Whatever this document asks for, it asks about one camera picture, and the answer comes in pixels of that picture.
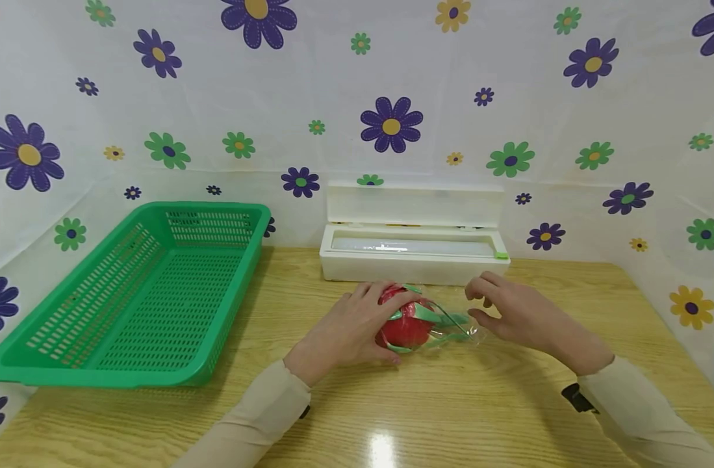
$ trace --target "beige sleeve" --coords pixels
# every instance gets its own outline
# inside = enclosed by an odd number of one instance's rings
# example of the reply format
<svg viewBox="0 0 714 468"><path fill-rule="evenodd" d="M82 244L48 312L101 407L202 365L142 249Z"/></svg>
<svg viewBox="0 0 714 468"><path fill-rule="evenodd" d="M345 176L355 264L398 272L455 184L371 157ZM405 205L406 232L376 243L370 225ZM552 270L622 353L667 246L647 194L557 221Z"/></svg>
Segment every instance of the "beige sleeve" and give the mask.
<svg viewBox="0 0 714 468"><path fill-rule="evenodd" d="M604 434L641 467L714 468L714 448L679 418L636 366L617 356L578 378Z"/></svg>
<svg viewBox="0 0 714 468"><path fill-rule="evenodd" d="M309 387L276 361L173 468L249 468L281 439L309 404Z"/></svg>

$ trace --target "green plastic basket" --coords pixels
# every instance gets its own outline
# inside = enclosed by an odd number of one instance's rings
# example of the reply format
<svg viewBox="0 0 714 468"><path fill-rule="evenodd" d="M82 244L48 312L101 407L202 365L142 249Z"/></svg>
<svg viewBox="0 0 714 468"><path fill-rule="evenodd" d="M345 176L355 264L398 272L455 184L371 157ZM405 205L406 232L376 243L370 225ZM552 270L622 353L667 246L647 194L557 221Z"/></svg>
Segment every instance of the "green plastic basket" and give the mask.
<svg viewBox="0 0 714 468"><path fill-rule="evenodd" d="M208 382L260 257L260 204L136 208L0 345L0 381Z"/></svg>

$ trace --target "white backdrop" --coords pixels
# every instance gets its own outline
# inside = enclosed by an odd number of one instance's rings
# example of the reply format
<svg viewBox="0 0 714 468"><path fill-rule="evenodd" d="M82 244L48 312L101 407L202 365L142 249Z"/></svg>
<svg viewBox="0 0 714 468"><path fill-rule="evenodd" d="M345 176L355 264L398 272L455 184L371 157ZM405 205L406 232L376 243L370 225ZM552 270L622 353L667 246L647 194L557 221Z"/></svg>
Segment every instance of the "white backdrop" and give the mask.
<svg viewBox="0 0 714 468"><path fill-rule="evenodd" d="M317 247L328 179L504 187L513 261L622 266L714 384L714 0L0 0L0 342L140 203Z"/></svg>

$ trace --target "box lid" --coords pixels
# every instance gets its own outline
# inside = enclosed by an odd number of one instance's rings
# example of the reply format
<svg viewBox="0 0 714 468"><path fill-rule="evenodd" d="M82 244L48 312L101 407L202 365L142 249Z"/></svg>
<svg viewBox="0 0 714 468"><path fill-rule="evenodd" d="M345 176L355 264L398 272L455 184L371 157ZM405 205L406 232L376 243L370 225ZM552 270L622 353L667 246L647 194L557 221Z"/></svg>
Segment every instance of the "box lid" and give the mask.
<svg viewBox="0 0 714 468"><path fill-rule="evenodd" d="M498 187L362 187L329 183L330 222L496 228L504 191Z"/></svg>

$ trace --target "table surface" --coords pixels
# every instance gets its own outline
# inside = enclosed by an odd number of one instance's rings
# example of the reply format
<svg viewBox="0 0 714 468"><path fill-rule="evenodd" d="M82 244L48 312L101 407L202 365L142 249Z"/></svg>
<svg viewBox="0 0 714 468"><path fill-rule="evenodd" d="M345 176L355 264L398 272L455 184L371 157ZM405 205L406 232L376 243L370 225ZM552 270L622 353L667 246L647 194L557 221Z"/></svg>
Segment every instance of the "table surface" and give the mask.
<svg viewBox="0 0 714 468"><path fill-rule="evenodd" d="M514 260L528 283L637 364L714 445L714 390L619 267ZM354 284L324 281L318 252L264 248L212 381L184 389L41 388L0 437L0 467L167 467L255 375ZM447 310L461 287L425 287ZM559 391L574 376L486 335L406 356L398 369L339 369L259 467L624 467L590 414Z"/></svg>

